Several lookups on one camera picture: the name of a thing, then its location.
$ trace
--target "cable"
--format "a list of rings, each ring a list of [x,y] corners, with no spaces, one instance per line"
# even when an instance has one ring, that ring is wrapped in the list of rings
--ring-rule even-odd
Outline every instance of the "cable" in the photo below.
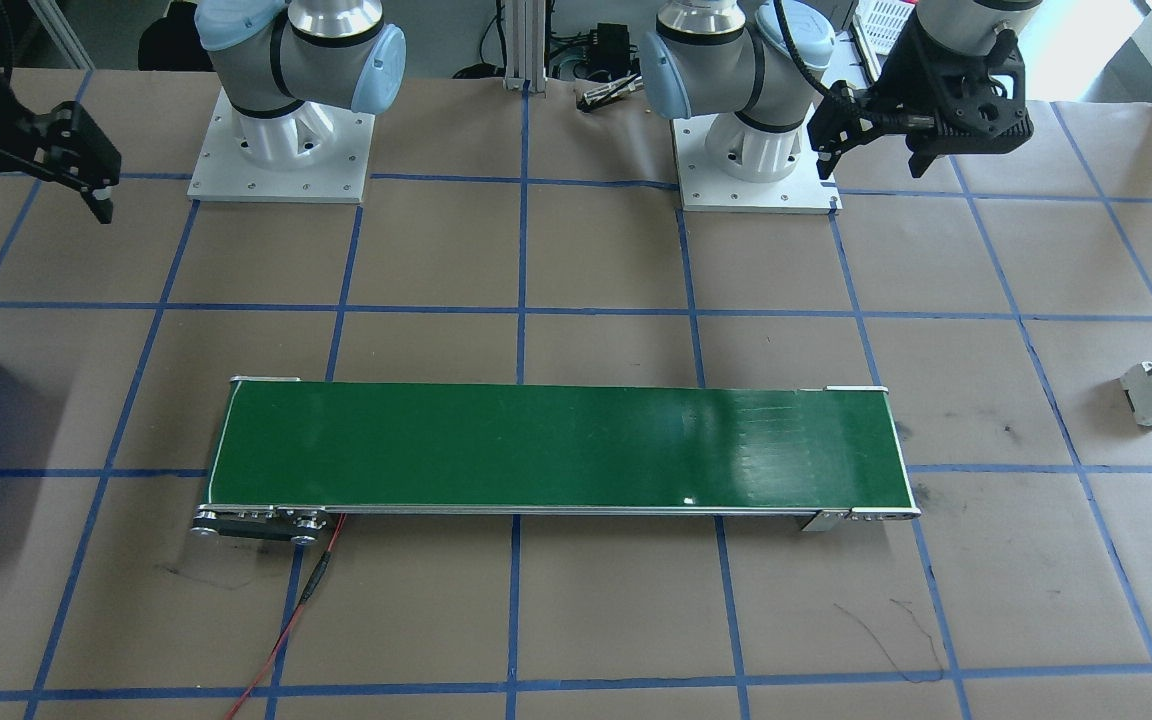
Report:
[[[488,20],[488,24],[486,24],[486,26],[483,28],[483,37],[479,38],[479,60],[484,65],[487,65],[488,60],[486,58],[484,58],[484,55],[483,55],[483,44],[488,39],[488,32],[492,32],[492,24],[493,23],[498,23],[498,24],[500,23],[500,15],[502,15],[503,9],[505,8],[502,8],[502,6],[500,6],[500,3],[498,1],[495,17]],[[502,52],[502,59],[500,59],[500,63],[502,63],[502,65],[505,63],[505,54],[503,54],[503,52]]]
[[[497,36],[500,37],[500,67],[509,67],[509,56],[505,50],[505,5],[497,0]]]
[[[235,700],[234,705],[229,707],[229,712],[225,714],[225,720],[233,720],[234,715],[238,714],[238,708],[242,708],[247,698],[251,697],[256,685],[259,685],[262,680],[265,680],[265,675],[270,674],[270,667],[274,666],[278,651],[282,650],[285,643],[287,643],[288,635],[291,635],[291,629],[296,626],[297,621],[301,620],[301,612],[305,611],[305,602],[310,601],[310,596],[314,593],[314,590],[319,586],[319,582],[323,579],[323,575],[326,570],[328,570],[328,562],[332,561],[332,551],[335,548],[335,541],[340,537],[340,528],[343,526],[344,514],[338,516],[338,526],[332,530],[332,539],[328,541],[328,547],[326,547],[323,552],[323,555],[319,555],[319,562],[314,566],[314,570],[310,573],[310,579],[306,581],[305,589],[302,589],[301,598],[296,601],[296,607],[291,611],[291,617],[287,619],[287,626],[283,626],[283,631],[278,635],[278,641],[274,643],[274,650],[270,651],[270,657],[266,657],[265,665],[262,666],[260,673],[256,674],[256,679],[252,679],[251,684],[247,685],[243,694],[238,696],[238,699]]]
[[[840,109],[846,114],[851,115],[851,118],[861,118],[869,120],[870,123],[881,127],[934,127],[933,118],[925,118],[925,115],[910,115],[910,114],[896,114],[896,113],[874,113],[871,109],[862,108],[855,100],[847,99],[838,92],[833,91],[832,88],[826,88],[820,83],[820,81],[812,74],[812,68],[808,68],[808,65],[803,60],[803,55],[799,54],[799,47],[794,44],[794,36],[790,35],[790,23],[785,18],[785,5],[781,0],[772,0],[772,3],[776,7],[776,23],[781,26],[781,37],[785,38],[786,50],[790,51],[790,60],[794,60],[794,65],[799,73],[803,74],[803,79],[808,81],[808,84],[812,86],[812,90],[819,92],[819,94],[828,97],[829,100],[834,101]]]
[[[12,85],[12,68],[15,65],[15,35],[12,31],[12,18],[8,15],[8,9],[3,6],[3,0],[0,0],[0,15],[3,17],[3,41],[6,44],[6,53],[8,56],[3,60],[3,78]]]

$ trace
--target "floor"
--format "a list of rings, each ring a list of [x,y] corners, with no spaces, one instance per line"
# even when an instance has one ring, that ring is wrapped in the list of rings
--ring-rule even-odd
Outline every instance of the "floor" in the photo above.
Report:
[[[915,523],[347,525],[238,717],[1152,719],[1152,108],[849,156],[831,217],[682,214],[667,124],[406,83],[366,211],[185,198],[206,74],[20,70],[115,222],[0,177],[0,717],[220,717],[317,551],[187,532],[227,379],[886,384]],[[170,108],[170,122],[146,122]]]

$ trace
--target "metal bracket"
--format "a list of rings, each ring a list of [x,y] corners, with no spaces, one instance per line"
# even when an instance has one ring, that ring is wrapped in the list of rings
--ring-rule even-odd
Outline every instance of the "metal bracket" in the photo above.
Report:
[[[198,151],[188,196],[219,202],[362,202],[376,115],[329,106],[323,109],[338,134],[333,156],[305,168],[265,169],[243,154],[234,132],[237,122],[234,108],[221,90]]]
[[[544,0],[506,0],[506,90],[524,90],[532,94],[545,91],[545,47],[548,29],[545,26]]]
[[[705,154],[705,132],[717,115],[673,120],[673,146],[679,165],[682,209],[712,213],[788,213],[828,214],[842,209],[841,196],[833,176],[823,181],[809,160],[778,182],[745,182],[714,167]],[[795,132],[804,132],[803,147],[812,147],[806,138],[806,122]]]
[[[799,530],[803,530],[804,533],[823,533],[824,530],[833,529],[838,521],[846,518],[846,510],[821,510],[812,518],[806,520]]]

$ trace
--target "green conveyor belt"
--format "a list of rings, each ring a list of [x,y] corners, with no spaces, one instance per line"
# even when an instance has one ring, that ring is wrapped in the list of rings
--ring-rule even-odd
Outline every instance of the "green conveyor belt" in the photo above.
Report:
[[[200,509],[918,515],[881,388],[259,379]]]

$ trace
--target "grid line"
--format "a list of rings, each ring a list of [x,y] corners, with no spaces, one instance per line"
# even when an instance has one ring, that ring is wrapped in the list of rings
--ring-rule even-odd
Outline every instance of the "grid line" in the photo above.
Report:
[[[1151,664],[1106,665],[1034,665],[977,667],[960,672],[964,679],[1077,679],[1078,676],[1152,675]],[[707,675],[696,679],[536,679],[518,680],[518,694],[570,691],[637,691],[637,689],[735,688],[902,684],[937,682],[940,670],[904,670],[896,673],[803,673],[785,675]],[[0,691],[0,702],[99,702],[99,700],[197,700],[197,698],[233,698],[243,688],[229,687],[159,687],[159,688],[65,688],[41,691]],[[257,688],[252,697],[367,697],[367,696],[439,696],[439,694],[507,694],[508,683],[358,683],[291,684],[271,691]]]
[[[33,206],[33,200],[38,197],[38,190],[41,188],[41,181],[36,179],[32,185],[29,187],[29,194],[24,196],[24,202],[20,205],[20,212],[15,222],[12,223],[12,229],[8,232],[8,236],[3,238],[3,247],[0,249],[0,270],[3,268],[3,260],[8,259],[8,252],[12,250],[12,243],[15,242],[17,234],[20,233],[20,226],[24,223],[24,218],[29,214],[29,210]]]
[[[180,260],[184,256],[184,249],[189,242],[189,232],[194,228],[195,218],[198,215],[198,202],[194,200],[189,204],[189,214],[185,218],[184,229],[180,232],[180,242],[177,244],[177,251],[172,259],[172,268],[168,270],[168,276],[162,283],[162,295],[160,296],[162,301],[166,301],[172,293],[172,286],[175,283],[175,276],[180,270]],[[88,556],[88,544],[91,543],[92,532],[96,529],[96,516],[100,511],[101,500],[105,498],[105,490],[109,486],[109,471],[114,468],[114,458],[118,456],[118,448],[123,442],[123,433],[127,430],[127,423],[132,416],[132,406],[136,404],[137,392],[141,391],[141,379],[145,377],[145,366],[147,361],[150,361],[150,353],[154,350],[154,341],[157,338],[157,332],[162,324],[164,310],[157,310],[154,313],[154,320],[150,324],[150,331],[145,336],[145,344],[141,348],[141,358],[137,359],[136,372],[132,373],[131,386],[127,389],[127,397],[123,400],[123,409],[119,414],[118,424],[114,427],[114,437],[109,441],[109,452],[105,455],[105,467],[103,468],[100,480],[96,484],[96,492],[92,495],[92,502],[90,509],[88,509],[88,518],[83,523],[82,535],[78,538],[78,547],[74,551],[74,560],[70,564],[69,577],[65,581],[65,591],[60,596],[60,605],[56,609],[55,619],[52,620],[51,634],[47,637],[47,644],[41,652],[41,660],[38,662],[38,673],[35,676],[33,689],[36,692],[40,692],[47,683],[47,675],[51,672],[51,662],[55,659],[56,649],[60,644],[60,634],[65,629],[65,620],[69,615],[69,602],[73,601],[74,591],[78,586],[78,575],[82,571],[83,560]],[[33,717],[38,710],[38,703],[30,700],[26,705],[26,711],[24,711],[24,720],[33,720]]]
[[[964,191],[968,188],[967,179],[963,176],[963,170],[958,167],[958,162],[955,158],[950,158],[952,168],[954,168],[954,174],[957,181],[963,185]],[[1091,168],[1084,164],[1084,168],[1087,169],[1087,175],[1091,177]],[[1055,389],[1052,388],[1049,378],[1047,377],[1046,369],[1043,367],[1043,357],[1038,356],[1037,347],[1034,346],[1033,339],[1029,334],[1029,327],[1025,327],[1025,320],[1021,318],[1020,306],[1016,304],[1016,297],[1011,293],[1011,283],[1007,282],[1007,275],[1005,268],[1002,268],[1002,262],[998,259],[998,253],[995,247],[993,247],[993,241],[990,238],[990,232],[984,225],[984,220],[980,217],[980,211],[977,209],[977,202],[972,195],[967,194],[968,207],[972,211],[972,219],[977,229],[980,233],[980,241],[986,247],[986,251],[990,255],[990,260],[993,263],[993,268],[995,268],[998,282],[1002,286],[1002,291],[1007,297],[1007,305],[1011,308],[1011,312],[1016,314],[1016,327],[1020,329],[1021,341],[1025,343],[1025,351],[1029,354],[1030,363],[1034,366],[1034,372],[1038,374],[1038,382],[1043,387],[1043,395],[1047,399],[1047,404],[1051,406],[1052,415],[1056,418],[1058,427],[1060,427],[1061,438],[1064,439],[1066,450],[1069,452],[1070,461],[1074,463],[1074,471],[1078,475],[1078,483],[1083,487],[1084,497],[1087,498],[1087,507],[1092,511],[1092,520],[1096,521],[1097,532],[1101,536],[1101,541],[1105,544],[1105,550],[1111,556],[1111,564],[1114,566],[1114,573],[1117,575],[1119,585],[1121,591],[1123,591],[1123,597],[1128,602],[1129,609],[1132,612],[1135,624],[1140,634],[1140,639],[1144,643],[1144,647],[1149,652],[1149,660],[1152,662],[1152,632],[1149,631],[1149,624],[1144,620],[1144,615],[1140,612],[1140,604],[1135,597],[1135,591],[1132,589],[1132,582],[1126,575],[1123,569],[1123,561],[1119,559],[1117,548],[1114,546],[1114,538],[1111,537],[1111,530],[1105,524],[1105,518],[1101,515],[1100,503],[1096,501],[1096,493],[1092,491],[1092,484],[1087,479],[1087,470],[1084,469],[1083,461],[1079,460],[1078,448],[1074,446],[1074,438],[1069,432],[1069,425],[1064,423],[1064,415],[1061,414],[1060,404],[1056,401]]]
[[[842,229],[838,227],[838,206],[829,210],[829,232],[833,234],[833,243],[838,251],[838,266],[842,270],[842,279],[847,286],[847,297],[851,301],[851,310],[856,316],[856,332],[861,336],[861,349],[865,354],[865,364],[869,365],[869,381],[876,386],[882,386],[882,376],[878,372],[878,358],[874,355],[873,343],[869,340],[869,331],[865,328],[865,316],[861,312],[861,297],[856,295],[856,283],[851,275],[851,265],[847,263],[847,249],[842,242]],[[945,605],[941,602],[941,589],[937,585],[937,575],[932,571],[932,556],[927,548],[927,541],[923,538],[923,524],[917,520],[910,520],[914,525],[914,544],[918,547],[919,564],[923,566],[923,578],[927,583],[929,599],[932,601],[932,611],[935,614],[935,623],[941,632],[941,646],[945,649],[945,660],[947,672],[945,673],[952,683],[958,702],[958,713],[963,720],[972,720],[972,706],[968,703],[967,689],[963,684],[963,674],[958,670],[958,655],[954,651],[954,638],[950,636],[950,623],[945,615]]]
[[[1149,273],[1144,268],[1144,263],[1140,262],[1140,256],[1137,255],[1137,251],[1135,251],[1135,247],[1132,245],[1132,238],[1128,237],[1128,232],[1123,227],[1123,222],[1121,222],[1121,220],[1119,219],[1119,214],[1114,210],[1114,204],[1112,204],[1112,202],[1108,200],[1108,197],[1106,197],[1105,188],[1101,187],[1101,181],[1098,181],[1098,179],[1096,177],[1096,173],[1092,172],[1091,162],[1087,162],[1087,157],[1083,156],[1083,149],[1078,146],[1078,142],[1074,138],[1074,132],[1070,132],[1069,124],[1066,123],[1064,121],[1064,114],[1061,114],[1060,108],[1058,108],[1055,104],[1052,104],[1052,113],[1056,114],[1056,122],[1060,123],[1061,132],[1064,132],[1064,137],[1067,141],[1069,141],[1070,147],[1074,149],[1074,153],[1078,157],[1079,164],[1083,165],[1083,172],[1087,174],[1087,179],[1091,179],[1092,187],[1096,188],[1097,195],[1100,196],[1098,197],[1098,200],[1100,200],[1101,204],[1105,206],[1106,213],[1111,215],[1111,221],[1114,223],[1114,229],[1116,233],[1119,233],[1119,240],[1123,241],[1123,248],[1126,249],[1126,251],[1128,251],[1130,258],[1132,258],[1132,265],[1135,265],[1137,272],[1140,273],[1140,279],[1142,281],[1144,281],[1144,287],[1146,287],[1146,290],[1149,290],[1149,296],[1152,297],[1152,278],[1149,276]]]
[[[518,143],[518,331],[513,381],[526,379],[526,170],[531,159],[531,81],[522,81],[522,134]],[[509,524],[509,614],[507,619],[503,720],[518,714],[518,602],[522,592],[522,515]]]
[[[301,569],[305,566],[305,546],[298,544],[291,552],[291,569],[287,573],[287,594],[283,597],[283,620],[279,628],[285,628],[291,622],[291,614],[296,612],[297,589],[301,584]],[[291,637],[287,638],[282,647],[278,649],[274,655],[274,670],[270,674],[270,700],[265,702],[265,720],[274,720],[278,717],[278,688],[283,683],[283,668],[287,665],[287,649],[291,646]]]
[[[745,651],[740,642],[740,615],[736,612],[736,591],[732,586],[732,560],[727,553],[727,526],[722,515],[714,515],[714,536],[718,538],[718,570],[723,581],[723,606],[727,609],[727,635],[732,638],[732,683],[736,685],[741,720],[750,720],[749,688],[745,682]]]
[[[332,350],[328,351],[328,369],[323,376],[326,382],[335,379],[335,366],[340,355],[340,336],[344,333],[346,306],[349,302],[349,290],[353,286],[353,271],[358,263],[358,236],[362,233],[362,206],[353,212],[353,230],[349,232],[349,252],[346,256],[344,276],[340,279],[340,302],[338,305],[338,321],[332,331]]]
[[[690,314],[690,306],[523,306],[516,305],[362,305],[291,304],[291,302],[180,302],[0,300],[8,310],[174,310],[196,313],[411,313],[411,314]],[[854,310],[751,309],[750,306],[697,306],[700,318],[854,318]],[[1014,323],[1013,313],[957,313],[947,310],[861,310],[865,319],[993,320]],[[1152,314],[1020,313],[1037,323],[1152,323]]]
[[[682,250],[682,285],[687,291],[687,324],[691,327],[691,362],[696,365],[696,387],[707,387],[705,382],[705,357],[700,346],[700,323],[696,316],[696,290],[691,282],[691,251],[687,247],[687,222],[682,209],[673,211],[679,226],[679,247]]]

